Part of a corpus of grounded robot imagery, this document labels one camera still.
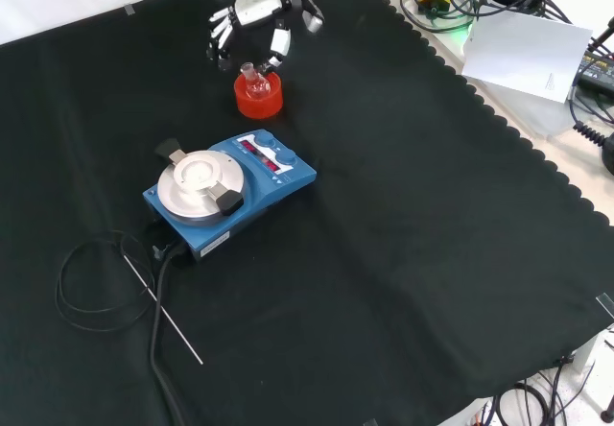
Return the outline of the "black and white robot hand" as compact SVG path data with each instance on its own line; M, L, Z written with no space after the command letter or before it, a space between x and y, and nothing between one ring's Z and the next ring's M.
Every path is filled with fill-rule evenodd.
M294 3L300 3L305 28L316 34L325 19L314 0L236 0L210 16L207 56L220 69L228 69L233 37L242 30L274 22L269 56L258 65L257 71L263 75L276 72L290 51L292 32L287 22Z

